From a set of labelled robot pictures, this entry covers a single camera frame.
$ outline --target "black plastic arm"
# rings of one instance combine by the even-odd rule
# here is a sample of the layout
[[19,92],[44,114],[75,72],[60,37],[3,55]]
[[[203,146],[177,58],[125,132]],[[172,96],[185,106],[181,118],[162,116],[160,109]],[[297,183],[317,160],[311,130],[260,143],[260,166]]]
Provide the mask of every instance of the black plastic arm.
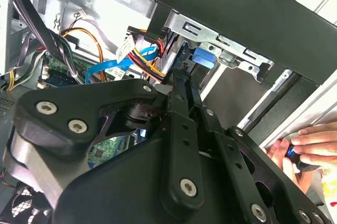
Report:
[[[245,132],[222,129],[184,70],[170,77],[168,95],[125,80],[22,96],[16,132],[60,160],[82,158],[94,141],[147,129],[147,140],[73,180],[52,223],[288,224],[306,216],[318,224],[319,215],[329,224]],[[38,112],[41,101],[57,111]],[[87,130],[70,130],[73,119]]]

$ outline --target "black side panel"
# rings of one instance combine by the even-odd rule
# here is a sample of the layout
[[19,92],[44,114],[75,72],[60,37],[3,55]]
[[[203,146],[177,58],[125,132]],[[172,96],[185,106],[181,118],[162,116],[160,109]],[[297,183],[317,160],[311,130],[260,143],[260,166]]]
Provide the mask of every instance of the black side panel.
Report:
[[249,132],[254,142],[261,144],[290,114],[292,114],[316,89],[313,82],[300,77],[287,93],[267,112]]
[[[62,193],[52,223],[181,223],[160,199],[162,150],[163,141],[146,140],[75,179]],[[219,166],[204,156],[200,160],[207,200],[183,223],[233,223]]]
[[322,84],[336,70],[337,29],[294,0],[158,0]]

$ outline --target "silver screw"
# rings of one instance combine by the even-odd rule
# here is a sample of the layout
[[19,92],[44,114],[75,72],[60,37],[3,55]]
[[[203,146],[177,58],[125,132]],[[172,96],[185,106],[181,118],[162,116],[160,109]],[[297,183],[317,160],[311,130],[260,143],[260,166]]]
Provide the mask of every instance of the silver screw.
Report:
[[180,181],[180,189],[189,197],[196,195],[196,186],[190,179],[183,178]]
[[265,212],[258,204],[252,204],[251,206],[252,213],[254,216],[260,221],[260,222],[266,222],[267,216],[265,215]]
[[88,129],[82,120],[72,120],[69,122],[68,127],[74,133],[84,133]]
[[148,87],[148,86],[146,86],[146,85],[143,86],[143,89],[146,90],[146,91],[148,91],[148,92],[151,92],[151,91],[152,91],[151,88]]
[[213,116],[214,115],[214,112],[210,109],[206,109],[206,112],[210,115],[210,116]]
[[324,224],[323,219],[321,218],[321,216],[320,216],[318,213],[312,212],[312,214],[315,216],[315,218],[318,220],[318,222],[319,222],[320,224]]
[[39,113],[45,115],[51,115],[57,112],[57,106],[54,103],[47,101],[38,102],[36,105],[36,109]]
[[239,129],[235,129],[235,133],[240,137],[243,136],[243,133]]
[[300,209],[299,213],[302,219],[305,220],[306,223],[311,223],[309,216],[303,210]]

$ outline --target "white connector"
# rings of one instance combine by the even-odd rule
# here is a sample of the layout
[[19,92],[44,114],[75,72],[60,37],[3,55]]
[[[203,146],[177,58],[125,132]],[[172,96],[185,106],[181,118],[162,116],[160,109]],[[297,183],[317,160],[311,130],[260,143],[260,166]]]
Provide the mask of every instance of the white connector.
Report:
[[88,14],[86,13],[86,11],[84,9],[80,9],[78,11],[79,15],[81,18],[87,18],[88,17]]
[[36,86],[38,89],[45,89],[47,88],[47,84],[45,82],[38,82],[37,83],[37,86]]

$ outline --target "green circuit board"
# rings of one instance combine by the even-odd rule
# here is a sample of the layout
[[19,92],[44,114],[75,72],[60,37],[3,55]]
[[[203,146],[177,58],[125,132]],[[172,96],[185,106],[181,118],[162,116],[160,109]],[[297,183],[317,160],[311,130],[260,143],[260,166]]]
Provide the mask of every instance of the green circuit board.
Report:
[[[79,66],[83,68],[90,68],[91,65],[89,63],[83,62],[78,59],[74,59],[74,62],[76,62]],[[48,56],[47,63],[49,66],[49,69],[59,71],[61,73],[67,74],[68,67],[64,65],[63,63],[59,62],[57,59],[52,58],[51,56]]]
[[111,159],[115,156],[122,138],[115,137],[93,145],[89,151],[88,162],[97,166]]

